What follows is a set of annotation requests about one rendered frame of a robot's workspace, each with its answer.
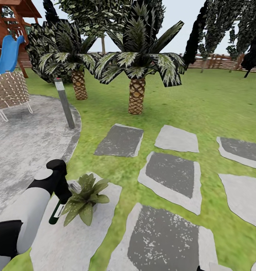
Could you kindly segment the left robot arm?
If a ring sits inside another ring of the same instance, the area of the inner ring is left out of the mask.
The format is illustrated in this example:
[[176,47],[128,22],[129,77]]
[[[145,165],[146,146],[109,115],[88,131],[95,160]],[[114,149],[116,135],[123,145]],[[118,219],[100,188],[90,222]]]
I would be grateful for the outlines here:
[[15,256],[29,250],[53,193],[65,202],[72,196],[70,188],[77,194],[82,191],[76,180],[66,180],[66,166],[64,160],[49,161],[47,169],[38,172],[23,194],[0,215],[0,271]]

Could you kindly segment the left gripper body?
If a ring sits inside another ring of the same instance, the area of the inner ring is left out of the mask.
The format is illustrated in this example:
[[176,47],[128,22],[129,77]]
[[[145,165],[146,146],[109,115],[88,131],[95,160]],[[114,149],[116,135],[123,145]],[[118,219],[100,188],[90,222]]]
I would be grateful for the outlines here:
[[67,181],[61,186],[56,186],[54,193],[61,202],[67,201],[72,196],[72,192],[68,189]]

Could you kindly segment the insectifuge atomizer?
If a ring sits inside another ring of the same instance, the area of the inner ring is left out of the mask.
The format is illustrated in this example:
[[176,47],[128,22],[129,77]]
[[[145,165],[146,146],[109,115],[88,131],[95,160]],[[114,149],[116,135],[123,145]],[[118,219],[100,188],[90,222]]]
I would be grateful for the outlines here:
[[64,208],[65,208],[65,203],[59,201],[57,206],[55,207],[54,212],[52,213],[52,215],[51,215],[51,217],[49,219],[49,224],[51,224],[51,225],[56,224],[56,222],[58,221],[58,219],[59,219],[60,215],[62,214]]

